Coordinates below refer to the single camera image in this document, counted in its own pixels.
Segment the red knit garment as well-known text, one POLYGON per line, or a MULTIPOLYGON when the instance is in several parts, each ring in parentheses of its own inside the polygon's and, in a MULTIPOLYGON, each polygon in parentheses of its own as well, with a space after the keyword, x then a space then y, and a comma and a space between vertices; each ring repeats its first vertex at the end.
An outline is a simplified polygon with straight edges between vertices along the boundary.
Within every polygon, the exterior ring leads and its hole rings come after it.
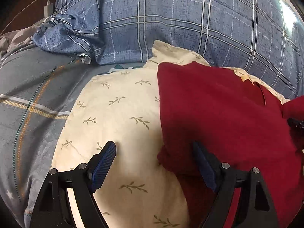
POLYGON ((287 120, 303 120, 303 97, 282 104, 233 70, 197 62, 161 63, 157 76, 164 140, 158 160, 181 185, 190 227, 206 219, 215 199, 194 161, 195 141, 232 168, 260 169, 279 226, 287 227, 303 203, 303 135, 287 120))

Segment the blue plaid pillow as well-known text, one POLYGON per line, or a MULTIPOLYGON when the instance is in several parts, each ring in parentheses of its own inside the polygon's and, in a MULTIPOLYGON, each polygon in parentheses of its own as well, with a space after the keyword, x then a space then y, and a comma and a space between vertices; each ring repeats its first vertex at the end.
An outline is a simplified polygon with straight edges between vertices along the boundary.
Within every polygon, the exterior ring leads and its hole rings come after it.
POLYGON ((55 10, 33 35, 45 51, 146 62, 160 40, 303 95, 303 20, 289 0, 56 0, 55 10))

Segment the cream leaf-print pillow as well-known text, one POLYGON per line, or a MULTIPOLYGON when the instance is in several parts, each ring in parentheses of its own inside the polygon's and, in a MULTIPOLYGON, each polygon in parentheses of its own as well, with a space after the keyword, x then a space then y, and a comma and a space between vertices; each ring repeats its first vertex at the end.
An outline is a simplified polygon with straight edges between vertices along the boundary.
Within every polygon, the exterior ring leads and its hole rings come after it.
MULTIPOLYGON (((210 66, 194 53, 156 41, 144 67, 94 76, 81 91, 52 160, 59 171, 75 169, 108 141, 116 156, 93 197, 109 227, 190 227, 188 205, 176 175, 160 164, 164 145, 158 86, 161 63, 210 66)), ((227 68, 256 82, 282 104, 285 98, 240 68, 227 68)))

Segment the grey plaid bed sheet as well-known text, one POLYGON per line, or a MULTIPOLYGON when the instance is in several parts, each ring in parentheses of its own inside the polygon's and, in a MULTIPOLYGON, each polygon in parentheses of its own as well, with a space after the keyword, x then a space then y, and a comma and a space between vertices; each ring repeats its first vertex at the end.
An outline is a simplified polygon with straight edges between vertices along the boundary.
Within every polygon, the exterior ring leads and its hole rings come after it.
POLYGON ((141 66, 85 64, 38 47, 1 63, 1 207, 19 226, 30 225, 58 138, 85 85, 95 75, 141 66))

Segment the grey crumpled cloth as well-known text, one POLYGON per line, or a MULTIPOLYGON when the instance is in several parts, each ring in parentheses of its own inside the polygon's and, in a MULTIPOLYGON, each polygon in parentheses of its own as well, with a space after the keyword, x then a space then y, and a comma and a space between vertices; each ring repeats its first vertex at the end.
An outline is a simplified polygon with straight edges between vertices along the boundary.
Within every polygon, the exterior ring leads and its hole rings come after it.
POLYGON ((10 31, 1 36, 1 58, 13 49, 16 49, 19 45, 28 43, 31 41, 31 37, 38 30, 38 26, 30 26, 24 29, 10 31))

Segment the brown wooden headboard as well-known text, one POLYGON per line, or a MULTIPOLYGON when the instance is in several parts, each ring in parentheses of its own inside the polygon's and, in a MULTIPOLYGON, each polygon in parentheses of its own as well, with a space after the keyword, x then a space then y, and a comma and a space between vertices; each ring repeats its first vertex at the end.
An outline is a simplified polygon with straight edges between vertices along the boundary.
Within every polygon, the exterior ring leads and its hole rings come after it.
POLYGON ((55 0, 1 0, 1 35, 23 29, 42 19, 47 1, 55 0))

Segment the white phone charger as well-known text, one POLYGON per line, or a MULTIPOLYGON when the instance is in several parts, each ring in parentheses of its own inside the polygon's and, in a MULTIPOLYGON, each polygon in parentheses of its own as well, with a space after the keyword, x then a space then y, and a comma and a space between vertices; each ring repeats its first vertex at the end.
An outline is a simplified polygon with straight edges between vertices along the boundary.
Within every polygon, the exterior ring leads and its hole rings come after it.
POLYGON ((44 6, 44 17, 49 17, 54 12, 53 3, 48 1, 44 6))

